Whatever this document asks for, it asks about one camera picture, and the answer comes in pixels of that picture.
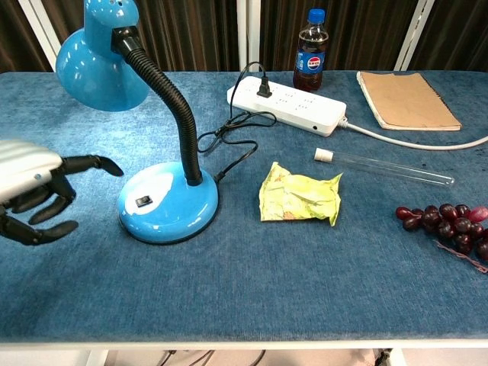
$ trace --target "robotic hand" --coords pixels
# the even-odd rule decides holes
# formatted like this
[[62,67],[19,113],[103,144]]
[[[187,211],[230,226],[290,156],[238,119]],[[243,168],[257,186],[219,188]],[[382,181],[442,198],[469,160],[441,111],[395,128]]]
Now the robotic hand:
[[90,168],[104,169],[120,177],[124,172],[103,156],[62,158],[46,147],[20,140],[0,140],[0,235],[26,246],[37,246],[58,240],[78,227],[76,221],[65,221],[47,230],[31,226],[7,215],[30,210],[57,194],[52,204],[35,213],[30,225],[42,223],[63,212],[75,199],[76,192],[66,175]]

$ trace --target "test tube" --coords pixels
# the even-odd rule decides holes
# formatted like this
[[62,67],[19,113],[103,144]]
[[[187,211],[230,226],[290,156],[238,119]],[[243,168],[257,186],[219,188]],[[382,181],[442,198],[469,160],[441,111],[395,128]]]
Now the test tube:
[[426,170],[413,168],[395,164],[393,162],[385,162],[382,160],[365,158],[363,156],[355,156],[345,154],[343,152],[334,152],[325,149],[316,149],[315,160],[320,162],[337,162],[340,164],[351,165],[355,168],[385,175],[396,175],[402,178],[413,179],[415,181],[422,181],[433,185],[441,185],[444,187],[451,187],[454,184],[454,178],[447,175],[441,175]]

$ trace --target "brown notebook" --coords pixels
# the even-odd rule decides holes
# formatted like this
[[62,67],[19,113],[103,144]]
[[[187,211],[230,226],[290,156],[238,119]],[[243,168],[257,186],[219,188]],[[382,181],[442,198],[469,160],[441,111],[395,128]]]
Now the brown notebook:
[[461,123],[419,74],[358,72],[378,123],[388,130],[457,131]]

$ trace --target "white cable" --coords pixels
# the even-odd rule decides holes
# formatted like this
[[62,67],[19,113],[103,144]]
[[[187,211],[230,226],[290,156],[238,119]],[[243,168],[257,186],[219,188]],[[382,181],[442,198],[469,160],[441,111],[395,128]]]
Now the white cable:
[[478,146],[488,141],[488,136],[485,136],[483,139],[479,139],[471,143],[462,143],[461,145],[451,145],[451,146],[419,145],[417,143],[407,143],[405,141],[395,140],[389,137],[381,136],[377,133],[355,126],[354,124],[350,124],[347,121],[347,119],[341,120],[339,122],[339,126],[342,128],[350,128],[351,130],[354,130],[359,133],[363,133],[364,135],[374,137],[375,139],[378,140],[386,141],[387,143],[394,143],[395,145],[411,147],[412,149],[436,150],[436,151],[461,150],[461,149],[469,149],[470,147]]

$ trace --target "soda bottle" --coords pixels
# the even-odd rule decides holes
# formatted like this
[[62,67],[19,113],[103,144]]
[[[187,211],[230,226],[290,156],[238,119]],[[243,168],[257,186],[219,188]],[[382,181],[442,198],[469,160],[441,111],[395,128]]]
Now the soda bottle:
[[326,12],[323,9],[310,9],[308,25],[298,35],[297,61],[293,74],[295,88],[311,92],[322,84],[323,64],[329,35],[324,28]]

